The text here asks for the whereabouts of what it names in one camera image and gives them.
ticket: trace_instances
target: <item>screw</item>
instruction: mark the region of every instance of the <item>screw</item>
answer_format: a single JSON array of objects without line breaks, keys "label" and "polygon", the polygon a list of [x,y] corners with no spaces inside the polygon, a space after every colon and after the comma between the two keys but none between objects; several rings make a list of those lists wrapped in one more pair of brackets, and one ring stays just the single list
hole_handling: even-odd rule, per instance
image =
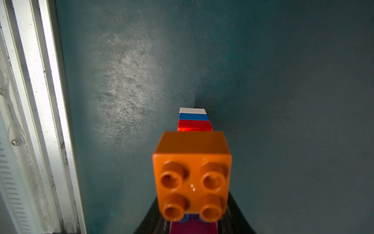
[{"label": "screw", "polygon": [[13,139],[12,141],[11,141],[11,144],[12,144],[12,146],[19,146],[19,141],[18,140],[16,140],[16,139]]}]

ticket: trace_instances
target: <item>white lego brick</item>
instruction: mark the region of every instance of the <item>white lego brick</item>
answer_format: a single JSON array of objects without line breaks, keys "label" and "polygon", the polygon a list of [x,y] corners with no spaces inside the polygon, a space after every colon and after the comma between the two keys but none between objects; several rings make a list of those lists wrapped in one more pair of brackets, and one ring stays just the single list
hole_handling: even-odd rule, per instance
[{"label": "white lego brick", "polygon": [[181,107],[179,113],[188,113],[188,114],[204,114],[206,115],[205,109],[203,108],[185,108]]}]

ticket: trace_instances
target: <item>blue duplo brick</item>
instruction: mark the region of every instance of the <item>blue duplo brick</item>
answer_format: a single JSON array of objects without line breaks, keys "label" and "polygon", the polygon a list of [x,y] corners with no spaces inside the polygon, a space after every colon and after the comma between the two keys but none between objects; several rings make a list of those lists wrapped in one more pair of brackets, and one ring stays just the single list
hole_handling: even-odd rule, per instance
[{"label": "blue duplo brick", "polygon": [[189,113],[180,113],[179,114],[179,119],[185,119],[185,120],[207,120],[208,115],[205,114],[189,114]]}]

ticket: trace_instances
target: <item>dark teal wall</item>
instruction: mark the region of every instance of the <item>dark teal wall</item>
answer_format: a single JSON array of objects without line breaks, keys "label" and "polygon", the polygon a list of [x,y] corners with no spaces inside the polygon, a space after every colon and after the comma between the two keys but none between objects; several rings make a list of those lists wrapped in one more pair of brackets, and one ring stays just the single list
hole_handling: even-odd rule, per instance
[{"label": "dark teal wall", "polygon": [[57,1],[90,234],[131,233],[151,154],[205,108],[259,234],[372,233],[369,1]]}]

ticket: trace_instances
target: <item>black object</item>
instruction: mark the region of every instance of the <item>black object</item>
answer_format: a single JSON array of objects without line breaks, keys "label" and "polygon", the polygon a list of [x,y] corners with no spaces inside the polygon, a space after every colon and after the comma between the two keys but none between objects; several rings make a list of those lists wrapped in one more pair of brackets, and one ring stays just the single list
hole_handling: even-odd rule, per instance
[{"label": "black object", "polygon": [[[170,222],[159,212],[157,197],[134,234],[169,234]],[[229,192],[227,211],[218,221],[218,234],[256,234]]]}]

